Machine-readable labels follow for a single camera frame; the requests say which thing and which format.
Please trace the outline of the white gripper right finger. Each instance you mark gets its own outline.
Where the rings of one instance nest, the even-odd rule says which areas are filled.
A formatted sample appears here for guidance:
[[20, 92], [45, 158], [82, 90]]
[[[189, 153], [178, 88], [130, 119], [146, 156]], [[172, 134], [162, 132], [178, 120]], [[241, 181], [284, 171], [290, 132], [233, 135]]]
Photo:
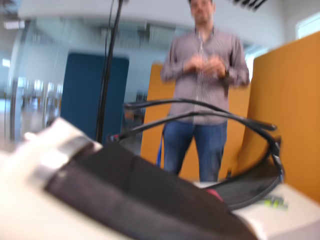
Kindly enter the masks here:
[[261, 201], [235, 210], [259, 240], [318, 240], [320, 205], [287, 184], [278, 185], [269, 195], [271, 203]]

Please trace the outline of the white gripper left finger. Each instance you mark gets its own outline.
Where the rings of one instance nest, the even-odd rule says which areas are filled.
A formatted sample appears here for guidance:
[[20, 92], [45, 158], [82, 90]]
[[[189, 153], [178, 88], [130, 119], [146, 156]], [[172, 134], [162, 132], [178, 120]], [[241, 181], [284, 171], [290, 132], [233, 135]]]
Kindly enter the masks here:
[[63, 119], [4, 158], [3, 240], [255, 240], [250, 223], [197, 185]]

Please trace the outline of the person's left hand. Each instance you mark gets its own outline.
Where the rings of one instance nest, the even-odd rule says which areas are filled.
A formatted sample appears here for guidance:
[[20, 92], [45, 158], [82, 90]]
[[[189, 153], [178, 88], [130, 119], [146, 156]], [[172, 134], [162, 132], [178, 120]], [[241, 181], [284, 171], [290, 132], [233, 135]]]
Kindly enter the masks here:
[[226, 65], [219, 56], [213, 56], [204, 64], [203, 72], [209, 75], [217, 75], [219, 78], [226, 76]]

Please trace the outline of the person's right hand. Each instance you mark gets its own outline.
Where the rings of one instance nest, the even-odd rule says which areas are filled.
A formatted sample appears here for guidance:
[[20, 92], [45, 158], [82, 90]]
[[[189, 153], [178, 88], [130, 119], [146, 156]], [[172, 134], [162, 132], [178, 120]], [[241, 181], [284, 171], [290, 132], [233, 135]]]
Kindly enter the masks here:
[[183, 65], [183, 71], [185, 73], [197, 72], [204, 73], [206, 75], [209, 74], [207, 64], [208, 59], [201, 55], [194, 55], [191, 57], [186, 63]]

